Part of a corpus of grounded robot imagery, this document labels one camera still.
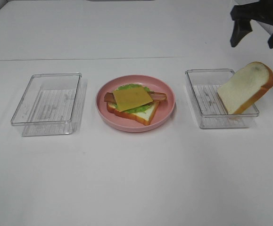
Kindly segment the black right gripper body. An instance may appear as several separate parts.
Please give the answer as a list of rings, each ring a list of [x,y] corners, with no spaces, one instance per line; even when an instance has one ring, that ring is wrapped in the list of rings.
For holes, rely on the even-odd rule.
[[[230,14],[232,20],[252,19],[273,25],[273,0],[259,0],[244,5],[235,5]]]

